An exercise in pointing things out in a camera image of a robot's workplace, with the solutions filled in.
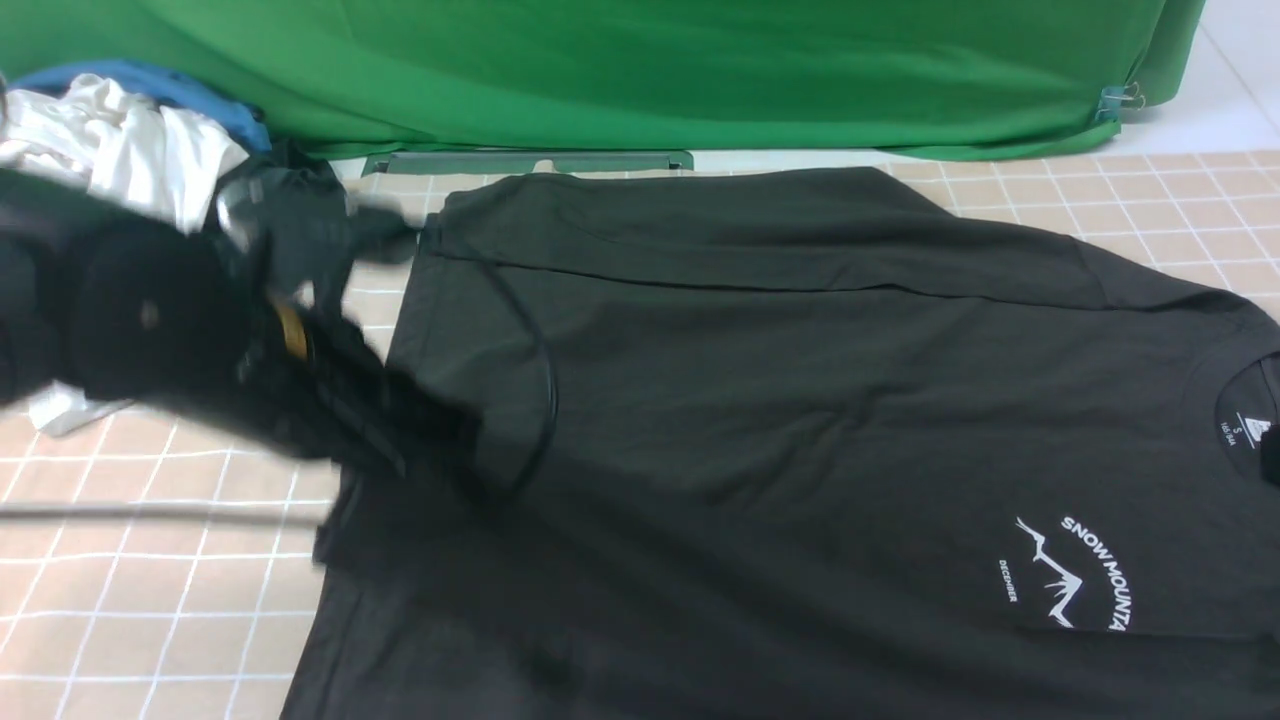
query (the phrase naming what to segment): white grid line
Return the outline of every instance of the white grid line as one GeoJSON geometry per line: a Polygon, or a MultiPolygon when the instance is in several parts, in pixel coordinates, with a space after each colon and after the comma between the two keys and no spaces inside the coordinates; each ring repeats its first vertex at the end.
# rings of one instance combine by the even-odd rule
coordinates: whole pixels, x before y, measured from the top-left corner
{"type": "MultiPolygon", "coordinates": [[[[289,482],[289,495],[284,498],[284,512],[280,514],[280,525],[275,530],[275,542],[271,544],[271,555],[275,555],[280,550],[280,541],[284,537],[284,519],[289,514],[289,501],[293,500],[293,492],[298,487],[298,474],[302,466],[298,465],[293,469],[293,478],[289,482]]],[[[244,647],[241,650],[239,665],[236,667],[237,675],[243,675],[244,669],[248,666],[248,653],[250,648],[253,647],[253,635],[257,633],[257,621],[262,618],[262,605],[266,602],[266,589],[271,584],[271,570],[275,569],[275,559],[266,561],[266,571],[262,573],[262,587],[257,591],[257,601],[253,603],[253,619],[250,620],[248,635],[244,637],[244,647]]],[[[227,715],[225,720],[233,720],[232,708],[236,707],[236,698],[239,696],[241,682],[236,680],[232,685],[232,694],[227,700],[227,715]]]]}
{"type": "Polygon", "coordinates": [[[315,618],[314,610],[264,610],[261,612],[124,612],[110,610],[41,610],[0,616],[0,623],[49,618],[106,618],[110,620],[243,620],[250,618],[315,618]]]}
{"type": "MultiPolygon", "coordinates": [[[[1115,183],[1111,182],[1111,178],[1107,177],[1106,173],[1102,173],[1102,178],[1106,179],[1107,190],[1111,191],[1111,195],[1115,195],[1116,197],[1120,197],[1120,193],[1116,192],[1116,186],[1115,186],[1115,183]]],[[[1133,222],[1133,215],[1129,214],[1129,208],[1125,204],[1121,202],[1120,204],[1120,209],[1124,213],[1124,219],[1129,223],[1130,227],[1133,227],[1134,236],[1138,238],[1138,242],[1142,245],[1142,251],[1147,254],[1147,265],[1157,266],[1158,263],[1156,263],[1156,254],[1151,251],[1151,245],[1148,245],[1147,243],[1147,238],[1143,237],[1142,228],[1138,227],[1138,223],[1133,222]]]]}
{"type": "MultiPolygon", "coordinates": [[[[227,460],[223,461],[223,471],[218,477],[218,484],[214,487],[214,500],[223,493],[223,483],[227,480],[227,470],[232,466],[232,455],[227,454],[227,460]]],[[[196,555],[198,556],[205,550],[205,543],[209,542],[209,529],[211,524],[205,523],[205,527],[200,530],[200,543],[196,546],[196,555]]],[[[151,710],[151,700],[156,696],[156,688],[160,685],[160,678],[164,673],[165,660],[169,659],[169,648],[173,647],[173,638],[178,634],[179,616],[183,607],[187,606],[187,598],[191,596],[191,585],[196,580],[196,570],[200,568],[200,557],[196,557],[191,562],[191,570],[187,573],[187,582],[182,587],[182,596],[178,598],[178,612],[174,615],[173,621],[169,623],[169,633],[164,638],[164,644],[160,646],[160,659],[156,660],[156,670],[151,678],[151,688],[147,689],[147,697],[142,701],[142,712],[138,715],[146,717],[147,711],[151,710]]]]}
{"type": "MultiPolygon", "coordinates": [[[[102,443],[106,442],[106,436],[111,432],[111,424],[113,424],[114,420],[115,420],[114,416],[106,418],[105,425],[104,425],[104,428],[101,430],[102,434],[97,438],[97,442],[95,445],[95,448],[93,448],[95,452],[97,452],[99,450],[102,448],[102,443]]],[[[73,496],[73,500],[78,498],[79,495],[81,495],[81,492],[84,491],[84,483],[86,483],[86,480],[88,480],[90,470],[92,470],[92,468],[93,468],[93,461],[91,459],[84,465],[84,470],[81,473],[79,482],[76,484],[76,495],[73,496]]],[[[58,547],[58,543],[61,542],[61,539],[63,539],[63,530],[65,530],[65,529],[67,529],[67,520],[63,520],[58,525],[58,532],[54,533],[54,539],[49,543],[49,550],[46,551],[46,555],[45,555],[46,562],[41,564],[36,569],[36,577],[31,580],[31,587],[27,588],[27,593],[23,596],[22,602],[18,603],[18,615],[22,615],[23,612],[26,612],[27,606],[31,605],[31,598],[36,596],[36,588],[40,587],[40,580],[41,580],[41,578],[45,577],[45,570],[49,569],[49,566],[50,566],[50,564],[47,562],[47,560],[51,559],[51,557],[54,557],[54,550],[58,547]]],[[[13,635],[18,630],[18,625],[20,625],[20,623],[10,623],[9,624],[9,629],[5,632],[4,641],[0,642],[0,657],[4,657],[4,651],[9,648],[9,643],[13,641],[13,635]]]]}
{"type": "MultiPolygon", "coordinates": [[[[1146,158],[1143,159],[1147,161],[1147,165],[1151,165],[1151,160],[1147,160],[1146,158]]],[[[1165,188],[1165,193],[1172,197],[1174,193],[1169,191],[1169,184],[1165,182],[1165,178],[1161,177],[1160,173],[1156,173],[1156,179],[1160,181],[1160,187],[1165,188]]],[[[1220,265],[1219,261],[1213,258],[1213,252],[1210,251],[1208,245],[1204,242],[1204,238],[1201,237],[1201,232],[1206,231],[1203,228],[1197,228],[1196,223],[1190,222],[1190,218],[1188,218],[1187,213],[1183,211],[1181,202],[1174,202],[1174,209],[1178,210],[1178,217],[1181,218],[1183,223],[1185,223],[1187,227],[1190,228],[1192,237],[1196,238],[1196,243],[1199,245],[1201,250],[1204,252],[1204,256],[1208,258],[1210,264],[1213,265],[1213,270],[1217,273],[1217,277],[1222,279],[1222,287],[1226,290],[1231,290],[1231,281],[1226,279],[1226,272],[1222,270],[1222,265],[1220,265]]]]}
{"type": "MultiPolygon", "coordinates": [[[[151,469],[146,489],[151,489],[151,484],[155,483],[156,475],[160,474],[160,465],[164,462],[164,454],[173,446],[173,438],[177,434],[178,425],[174,424],[169,429],[169,438],[165,439],[164,450],[160,451],[160,459],[156,460],[155,468],[151,469]]],[[[93,635],[93,628],[97,625],[99,614],[102,611],[102,605],[106,602],[106,597],[111,592],[111,580],[115,579],[115,570],[120,566],[120,553],[124,552],[124,546],[129,542],[129,533],[132,532],[133,523],[129,523],[124,527],[124,533],[120,536],[120,543],[115,547],[115,557],[111,559],[111,566],[106,570],[106,579],[102,582],[102,589],[97,593],[97,601],[93,603],[93,611],[88,614],[88,623],[84,625],[84,634],[81,637],[79,648],[76,651],[76,660],[72,662],[72,671],[67,678],[67,687],[63,688],[63,697],[58,701],[58,711],[54,715],[58,720],[61,720],[63,714],[67,712],[67,702],[72,697],[76,676],[79,674],[81,662],[84,660],[84,650],[88,648],[90,638],[93,635]]]]}
{"type": "Polygon", "coordinates": [[[1084,233],[1084,225],[1080,224],[1080,218],[1078,218],[1075,215],[1075,210],[1073,210],[1071,206],[1070,206],[1070,204],[1068,204],[1068,201],[1066,201],[1066,193],[1062,192],[1062,186],[1059,184],[1057,178],[1059,177],[1055,176],[1052,172],[1048,174],[1048,181],[1051,183],[1053,183],[1053,190],[1057,191],[1059,199],[1062,200],[1062,206],[1066,208],[1068,217],[1071,218],[1071,224],[1075,225],[1075,232],[1071,233],[1071,234],[1074,234],[1075,237],[1080,237],[1084,233]]]}
{"type": "Polygon", "coordinates": [[[236,555],[187,555],[187,553],[173,553],[164,555],[159,552],[82,552],[77,555],[55,555],[54,557],[8,557],[0,559],[0,565],[40,565],[41,562],[47,562],[55,565],[58,562],[74,562],[77,560],[110,560],[113,557],[120,557],[123,560],[169,560],[173,562],[195,562],[201,561],[216,561],[216,560],[288,560],[293,557],[311,557],[310,552],[280,552],[276,555],[261,553],[236,553],[236,555]]]}
{"type": "MultiPolygon", "coordinates": [[[[236,679],[257,682],[288,682],[293,675],[164,675],[160,683],[225,683],[236,679]]],[[[0,682],[19,683],[65,683],[65,675],[0,675],[0,682]]],[[[125,684],[125,683],[156,683],[157,679],[148,675],[82,675],[76,678],[77,683],[95,684],[125,684]]]]}
{"type": "MultiPolygon", "coordinates": [[[[1208,165],[1204,164],[1204,156],[1203,155],[1196,155],[1196,161],[1199,163],[1201,167],[1204,168],[1206,172],[1208,172],[1208,165]]],[[[1258,233],[1254,232],[1252,227],[1249,227],[1248,222],[1245,222],[1244,214],[1240,213],[1239,208],[1236,208],[1235,201],[1236,200],[1256,200],[1258,197],[1266,197],[1266,199],[1272,199],[1274,197],[1276,201],[1280,201],[1280,196],[1276,196],[1276,195],[1260,195],[1260,196],[1235,196],[1235,197],[1231,197],[1230,195],[1228,195],[1226,190],[1222,187],[1222,183],[1219,182],[1217,176],[1215,176],[1212,172],[1208,172],[1208,177],[1210,177],[1210,181],[1212,181],[1213,187],[1216,187],[1217,191],[1222,195],[1222,197],[1226,199],[1228,208],[1230,208],[1231,213],[1235,215],[1235,218],[1238,220],[1240,220],[1240,225],[1249,233],[1249,237],[1253,240],[1253,245],[1256,245],[1258,247],[1258,250],[1262,251],[1262,256],[1266,258],[1267,261],[1271,264],[1271,269],[1276,270],[1277,268],[1276,268],[1275,258],[1271,256],[1271,252],[1267,250],[1267,246],[1262,242],[1262,240],[1258,238],[1258,233]]]]}

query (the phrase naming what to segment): printed logo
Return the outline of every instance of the printed logo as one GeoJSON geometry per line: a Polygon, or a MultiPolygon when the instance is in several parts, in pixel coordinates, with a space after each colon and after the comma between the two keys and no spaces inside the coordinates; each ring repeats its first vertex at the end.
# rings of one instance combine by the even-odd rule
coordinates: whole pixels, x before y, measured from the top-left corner
{"type": "Polygon", "coordinates": [[[1089,552],[1101,561],[1102,569],[1107,574],[1112,600],[1111,624],[1107,625],[1107,629],[1117,633],[1128,630],[1129,623],[1133,620],[1133,593],[1129,591],[1129,578],[1120,569],[1120,561],[1115,559],[1096,533],[1074,518],[1062,518],[1062,529],[1080,538],[1084,547],[1089,548],[1089,552]]]}
{"type": "Polygon", "coordinates": [[[1270,429],[1271,429],[1271,423],[1266,420],[1254,420],[1253,418],[1244,418],[1244,430],[1249,433],[1249,439],[1252,439],[1253,442],[1262,442],[1262,433],[1270,429]]]}
{"type": "Polygon", "coordinates": [[[1057,620],[1057,624],[1064,628],[1074,628],[1075,625],[1066,619],[1066,606],[1071,605],[1071,601],[1075,600],[1075,593],[1080,592],[1080,588],[1084,587],[1084,580],[1050,557],[1044,552],[1044,546],[1048,543],[1048,539],[1029,528],[1027,523],[1023,523],[1021,518],[1018,519],[1018,529],[1030,536],[1032,541],[1036,543],[1036,555],[1032,559],[1032,562],[1043,562],[1061,577],[1059,582],[1044,585],[1048,589],[1055,589],[1055,597],[1057,597],[1057,605],[1050,609],[1048,616],[1057,620]]]}

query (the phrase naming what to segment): metal clip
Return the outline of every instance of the metal clip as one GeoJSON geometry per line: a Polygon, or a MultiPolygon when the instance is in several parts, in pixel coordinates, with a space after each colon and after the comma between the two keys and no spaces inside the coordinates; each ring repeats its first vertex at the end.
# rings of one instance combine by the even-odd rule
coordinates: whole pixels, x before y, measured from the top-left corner
{"type": "Polygon", "coordinates": [[[1098,99],[1098,109],[1093,114],[1093,122],[1119,120],[1121,109],[1142,110],[1146,106],[1147,96],[1142,94],[1142,86],[1137,82],[1126,86],[1114,85],[1103,87],[1102,96],[1098,99]]]}

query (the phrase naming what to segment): pile of clothes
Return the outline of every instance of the pile of clothes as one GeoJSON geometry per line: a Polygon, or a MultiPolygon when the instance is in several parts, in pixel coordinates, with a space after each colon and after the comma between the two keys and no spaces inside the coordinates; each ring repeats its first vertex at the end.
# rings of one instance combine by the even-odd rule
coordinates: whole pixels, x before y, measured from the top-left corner
{"type": "MultiPolygon", "coordinates": [[[[174,224],[214,222],[220,187],[239,173],[279,164],[261,113],[204,83],[134,60],[97,60],[17,78],[5,94],[0,165],[82,187],[174,224]]],[[[334,183],[326,164],[319,182],[334,183]]],[[[119,410],[54,384],[33,396],[32,421],[63,436],[119,410]]]]}

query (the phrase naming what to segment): beige floor tile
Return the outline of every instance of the beige floor tile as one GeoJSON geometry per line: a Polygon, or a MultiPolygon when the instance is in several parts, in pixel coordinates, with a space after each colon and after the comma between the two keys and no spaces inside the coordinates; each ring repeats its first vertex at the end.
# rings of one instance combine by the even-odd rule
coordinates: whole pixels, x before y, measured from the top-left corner
{"type": "Polygon", "coordinates": [[[1057,187],[1066,202],[1115,202],[1116,193],[1103,176],[1057,178],[1057,187]]]}
{"type": "Polygon", "coordinates": [[[0,561],[47,557],[56,541],[56,525],[0,525],[0,561]]]}
{"type": "Polygon", "coordinates": [[[1203,169],[1201,161],[1194,155],[1151,155],[1147,158],[1151,167],[1161,173],[1175,170],[1203,169]]]}
{"type": "Polygon", "coordinates": [[[1146,237],[1156,263],[1208,263],[1211,258],[1196,233],[1153,233],[1146,237]]]}
{"type": "Polygon", "coordinates": [[[339,471],[332,462],[306,462],[298,470],[293,500],[333,500],[338,495],[339,471]]]}
{"type": "Polygon", "coordinates": [[[1178,208],[1193,229],[1217,231],[1244,227],[1240,215],[1226,200],[1185,200],[1178,208]]]}
{"type": "Polygon", "coordinates": [[[1258,307],[1266,310],[1271,319],[1280,320],[1280,296],[1263,296],[1252,300],[1258,307]]]}
{"type": "MultiPolygon", "coordinates": [[[[284,516],[284,506],[279,507],[252,507],[255,514],[284,516]]],[[[205,550],[202,555],[270,555],[275,550],[275,537],[278,533],[265,528],[236,528],[230,525],[214,525],[205,537],[205,550]]]]}
{"type": "Polygon", "coordinates": [[[1222,191],[1208,173],[1167,173],[1160,176],[1160,181],[1169,188],[1169,195],[1174,200],[1206,200],[1222,196],[1222,191]]]}
{"type": "Polygon", "coordinates": [[[1280,258],[1280,228],[1254,228],[1253,234],[1272,258],[1280,258]]]}
{"type": "Polygon", "coordinates": [[[83,523],[68,524],[63,528],[54,557],[70,555],[114,555],[124,539],[128,525],[123,523],[83,523]]]}
{"type": "Polygon", "coordinates": [[[1201,241],[1215,260],[1265,260],[1266,249],[1245,228],[1233,231],[1201,231],[1201,241]]]}
{"type": "Polygon", "coordinates": [[[1098,172],[1098,161],[1091,155],[1050,158],[1046,163],[1048,163],[1050,173],[1055,176],[1092,176],[1098,172]]]}
{"type": "Polygon", "coordinates": [[[76,557],[47,564],[27,601],[27,612],[93,611],[110,570],[110,557],[76,557]]]}
{"type": "Polygon", "coordinates": [[[1048,176],[1048,164],[1044,160],[1009,160],[996,163],[996,174],[1001,177],[1044,177],[1048,176]]]}
{"type": "Polygon", "coordinates": [[[102,601],[104,612],[174,612],[191,560],[122,557],[102,601]]]}
{"type": "Polygon", "coordinates": [[[1249,168],[1253,159],[1248,152],[1207,152],[1199,156],[1206,168],[1249,168]]]}
{"type": "Polygon", "coordinates": [[[36,448],[32,454],[52,457],[90,457],[97,451],[102,437],[114,421],[114,418],[109,418],[104,423],[95,423],[87,428],[81,428],[63,438],[42,434],[36,439],[36,448]]]}
{"type": "Polygon", "coordinates": [[[1149,265],[1152,263],[1151,255],[1147,252],[1146,246],[1143,246],[1142,238],[1137,234],[1116,234],[1116,236],[1103,236],[1089,238],[1089,242],[1116,255],[1133,260],[1134,263],[1142,263],[1143,265],[1149,265]]]}
{"type": "Polygon", "coordinates": [[[150,689],[148,683],[76,683],[61,720],[138,717],[150,689]]]}
{"type": "Polygon", "coordinates": [[[895,178],[906,181],[941,181],[942,165],[937,163],[892,163],[888,173],[895,178]]]}
{"type": "Polygon", "coordinates": [[[159,460],[97,459],[88,469],[84,487],[81,489],[81,502],[133,502],[142,500],[142,491],[155,470],[159,460]]]}
{"type": "Polygon", "coordinates": [[[1280,150],[1258,150],[1252,155],[1260,168],[1280,169],[1280,150]]]}
{"type": "Polygon", "coordinates": [[[908,187],[927,197],[940,208],[955,209],[956,202],[951,197],[951,188],[941,181],[906,181],[908,187]]]}
{"type": "Polygon", "coordinates": [[[170,455],[189,455],[193,452],[215,452],[232,447],[232,437],[220,430],[196,423],[178,421],[178,430],[169,446],[170,455]]]}
{"type": "Polygon", "coordinates": [[[269,455],[233,455],[218,496],[225,502],[283,501],[289,496],[297,462],[269,455]]]}
{"type": "MultiPolygon", "coordinates": [[[[218,680],[160,683],[151,696],[145,720],[227,720],[234,687],[236,683],[218,680]]],[[[275,720],[278,715],[264,715],[261,720],[275,720]]],[[[232,716],[232,720],[259,719],[232,716]]]]}
{"type": "Polygon", "coordinates": [[[1165,184],[1160,182],[1160,177],[1155,174],[1112,176],[1110,181],[1111,186],[1115,188],[1116,197],[1119,197],[1123,202],[1170,199],[1169,191],[1165,190],[1165,184]]]}
{"type": "Polygon", "coordinates": [[[1151,163],[1143,155],[1100,156],[1097,161],[1098,168],[1106,174],[1151,172],[1151,163]]]}
{"type": "Polygon", "coordinates": [[[1005,188],[996,179],[950,181],[951,192],[959,208],[989,208],[1009,205],[1005,188]]]}
{"type": "Polygon", "coordinates": [[[1019,208],[1018,217],[1028,227],[1070,236],[1080,233],[1080,228],[1075,224],[1071,211],[1065,205],[1061,208],[1019,208]]]}
{"type": "Polygon", "coordinates": [[[10,624],[0,675],[65,678],[76,665],[88,618],[22,618],[10,624]]]}
{"type": "Polygon", "coordinates": [[[991,220],[995,223],[1018,223],[1018,213],[1011,206],[977,208],[977,209],[961,208],[959,215],[961,218],[972,218],[974,220],[991,220]]]}
{"type": "Polygon", "coordinates": [[[996,165],[993,163],[943,163],[942,176],[952,181],[993,178],[996,177],[996,165]]]}
{"type": "Polygon", "coordinates": [[[1280,201],[1280,192],[1276,192],[1271,178],[1262,170],[1217,170],[1213,173],[1213,179],[1228,197],[1275,195],[1280,201]]]}
{"type": "Polygon", "coordinates": [[[1061,205],[1062,195],[1050,178],[1006,178],[1005,191],[1014,205],[1061,205]]]}
{"type": "Polygon", "coordinates": [[[102,441],[102,455],[160,455],[173,433],[173,420],[157,415],[116,415],[102,441]]]}
{"type": "Polygon", "coordinates": [[[1280,288],[1280,273],[1272,263],[1239,263],[1221,265],[1230,290],[1238,295],[1256,292],[1276,292],[1280,288]]]}
{"type": "Polygon", "coordinates": [[[224,454],[165,457],[155,473],[146,500],[211,500],[229,466],[224,454]]]}
{"type": "Polygon", "coordinates": [[[232,720],[275,720],[284,707],[289,684],[284,680],[244,680],[232,703],[232,720]]]}
{"type": "MultiPolygon", "coordinates": [[[[0,637],[4,626],[0,625],[0,637]]],[[[0,707],[14,720],[46,720],[58,716],[63,701],[63,683],[33,680],[0,680],[0,707]]]]}
{"type": "Polygon", "coordinates": [[[200,525],[187,523],[137,523],[124,541],[124,552],[134,555],[192,556],[200,551],[200,525]]]}
{"type": "Polygon", "coordinates": [[[160,666],[169,618],[97,618],[77,667],[79,675],[150,678],[160,666]]]}
{"type": "Polygon", "coordinates": [[[251,618],[183,618],[160,669],[163,675],[225,676],[239,673],[251,618]]]}
{"type": "Polygon", "coordinates": [[[268,560],[201,560],[191,578],[184,612],[253,612],[268,560]]]}
{"type": "Polygon", "coordinates": [[[1166,231],[1187,229],[1187,220],[1178,211],[1174,202],[1128,202],[1124,205],[1125,213],[1139,233],[1158,233],[1166,231]]]}
{"type": "Polygon", "coordinates": [[[252,675],[288,675],[298,666],[311,632],[311,618],[269,615],[260,618],[250,643],[244,671],[252,675]]]}
{"type": "Polygon", "coordinates": [[[36,439],[26,415],[0,415],[0,457],[22,457],[36,439]]]}
{"type": "Polygon", "coordinates": [[[1212,263],[1203,263],[1197,265],[1169,265],[1161,268],[1161,272],[1174,275],[1175,278],[1181,278],[1193,283],[1203,284],[1207,287],[1225,288],[1226,281],[1222,274],[1217,270],[1212,263]]]}
{"type": "Polygon", "coordinates": [[[1249,227],[1280,227],[1280,197],[1245,197],[1234,205],[1249,227]]]}
{"type": "Polygon", "coordinates": [[[86,482],[87,460],[32,460],[13,482],[14,502],[70,502],[86,482]]]}
{"type": "Polygon", "coordinates": [[[271,577],[262,596],[268,612],[312,612],[320,598],[324,570],[310,557],[282,557],[271,565],[271,577]]]}
{"type": "MultiPolygon", "coordinates": [[[[40,565],[35,562],[0,562],[0,618],[12,618],[18,614],[38,571],[40,565]]],[[[0,629],[0,638],[4,638],[3,629],[0,629]]]]}
{"type": "Polygon", "coordinates": [[[1078,205],[1071,208],[1075,222],[1084,234],[1106,232],[1133,232],[1133,223],[1119,202],[1108,205],[1078,205]]]}

